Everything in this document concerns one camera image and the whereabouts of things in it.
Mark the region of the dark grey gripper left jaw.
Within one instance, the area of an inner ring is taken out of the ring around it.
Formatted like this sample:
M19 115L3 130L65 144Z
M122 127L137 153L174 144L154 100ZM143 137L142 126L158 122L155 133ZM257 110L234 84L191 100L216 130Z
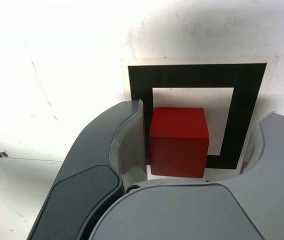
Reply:
M71 146L28 235L30 240L87 240L129 186L147 178L143 102L101 113Z

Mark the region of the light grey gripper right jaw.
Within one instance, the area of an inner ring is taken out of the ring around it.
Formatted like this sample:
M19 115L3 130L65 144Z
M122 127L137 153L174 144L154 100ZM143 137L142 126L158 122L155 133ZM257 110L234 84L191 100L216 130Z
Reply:
M136 189L116 201L92 240L284 240L284 116L271 114L251 135L242 174L218 182Z

